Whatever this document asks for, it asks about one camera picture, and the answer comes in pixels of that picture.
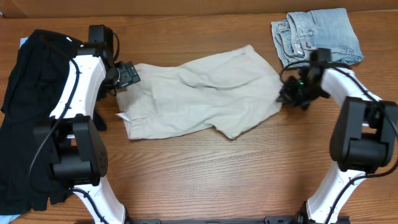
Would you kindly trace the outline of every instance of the black cloth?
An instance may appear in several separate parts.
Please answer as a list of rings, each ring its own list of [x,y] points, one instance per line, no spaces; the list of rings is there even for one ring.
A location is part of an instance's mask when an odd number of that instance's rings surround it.
[[[35,30],[18,51],[1,111],[5,114],[0,128],[0,215],[22,214],[45,210],[48,196],[34,192],[27,178],[29,166],[38,148],[33,128],[48,118],[57,105],[69,74],[69,58],[49,48],[48,44],[76,56],[80,40],[50,32]],[[51,181],[45,167],[48,153],[37,158],[32,180],[42,190],[63,190]],[[51,204],[64,202],[68,194],[50,197]]]

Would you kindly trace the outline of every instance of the wooden tabletop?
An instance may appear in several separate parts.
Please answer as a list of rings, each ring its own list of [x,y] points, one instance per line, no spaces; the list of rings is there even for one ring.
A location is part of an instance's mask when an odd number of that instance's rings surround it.
[[[285,14],[2,19],[0,103],[19,39],[34,29],[86,41],[90,24],[105,24],[120,37],[120,60],[165,67],[251,44],[279,71],[271,22],[283,18]],[[365,55],[354,69],[357,76],[376,95],[398,101],[398,12],[354,12],[349,18]],[[114,193],[134,218],[161,220],[295,214],[331,164],[329,140],[340,111],[333,100],[318,99],[305,112],[283,109],[235,140],[210,128],[177,138],[130,141],[114,115],[119,112],[116,99],[109,96],[97,106],[108,124],[101,136]],[[366,180],[341,214],[350,215],[353,223],[398,223],[397,185],[398,174]],[[91,217],[72,196],[14,223],[78,220]]]

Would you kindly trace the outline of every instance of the fabric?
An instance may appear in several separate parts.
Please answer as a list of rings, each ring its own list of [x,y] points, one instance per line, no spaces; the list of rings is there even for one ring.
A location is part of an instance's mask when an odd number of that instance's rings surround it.
[[[81,41],[66,35],[35,30],[18,51],[1,111],[0,128],[0,215],[17,215],[45,210],[48,197],[34,192],[27,174],[38,144],[34,124],[47,118],[58,103],[69,73],[69,59],[46,47],[45,41],[74,57]],[[32,170],[35,186],[45,190],[63,190],[46,173],[48,152],[43,150]],[[68,195],[50,197],[51,204],[63,202]]]
[[[141,82],[118,93],[129,139],[181,136],[215,126],[233,139],[279,112],[275,70],[248,45],[178,67],[139,64]]]
[[[19,215],[0,215],[0,224],[8,224],[18,217]]]
[[[311,50],[318,47],[330,49],[334,62],[352,65],[364,58],[346,9],[290,12],[286,18],[271,22],[272,37],[284,66],[308,60]]]

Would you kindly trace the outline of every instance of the wood surface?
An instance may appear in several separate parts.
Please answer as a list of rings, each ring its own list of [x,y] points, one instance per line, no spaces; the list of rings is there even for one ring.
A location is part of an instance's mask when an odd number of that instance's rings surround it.
[[[120,37],[120,60],[176,66],[251,44],[277,71],[282,65],[271,22],[285,14],[224,16],[89,17],[0,20],[0,103],[16,63],[19,39],[34,29],[88,39],[90,24]],[[354,68],[376,95],[398,101],[397,12],[349,13],[365,59]],[[134,218],[184,220],[293,215],[313,195],[331,159],[329,140],[340,109],[318,99],[308,111],[283,109],[235,140],[215,129],[182,137],[130,141],[116,100],[97,103],[108,130],[108,179]],[[398,174],[363,182],[341,214],[353,223],[398,223]],[[29,212],[14,223],[91,220],[76,196]]]
[[[261,14],[343,7],[348,11],[398,9],[396,0],[0,0],[8,18]]]

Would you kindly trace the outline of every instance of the crumpled cloth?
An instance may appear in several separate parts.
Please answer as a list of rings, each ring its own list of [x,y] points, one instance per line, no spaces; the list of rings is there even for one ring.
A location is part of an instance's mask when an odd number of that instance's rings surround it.
[[[135,66],[141,82],[117,95],[129,139],[215,126],[233,139],[280,111],[277,72],[247,45],[178,67]]]

